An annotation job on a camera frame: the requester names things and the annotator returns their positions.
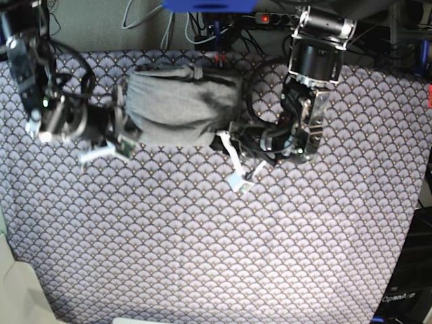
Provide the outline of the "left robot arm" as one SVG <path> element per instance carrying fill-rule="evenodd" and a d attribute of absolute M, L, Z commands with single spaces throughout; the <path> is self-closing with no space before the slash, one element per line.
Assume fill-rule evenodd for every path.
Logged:
<path fill-rule="evenodd" d="M 234 192 L 248 192 L 266 165 L 284 160 L 299 165 L 317 156 L 330 87 L 338 83 L 356 27 L 356 20 L 311 6 L 299 8 L 277 121 L 264 121 L 254 112 L 253 81 L 249 80 L 246 110 L 250 121 L 231 121 L 226 130 L 217 132 L 234 165 L 227 178 Z"/>

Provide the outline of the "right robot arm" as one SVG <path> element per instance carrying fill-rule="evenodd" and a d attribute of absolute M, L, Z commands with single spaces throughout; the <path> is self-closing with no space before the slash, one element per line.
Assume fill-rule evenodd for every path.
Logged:
<path fill-rule="evenodd" d="M 82 165 L 107 156 L 128 161 L 141 131 L 126 114 L 126 84 L 116 85 L 102 107 L 91 104 L 96 85 L 92 68 L 49 31 L 46 1 L 1 2 L 1 59 L 8 63 L 24 106 L 26 132 L 41 142 L 88 141 L 91 149 L 78 157 Z M 72 77 L 57 71 L 58 49 L 84 68 L 79 93 L 63 88 Z"/>

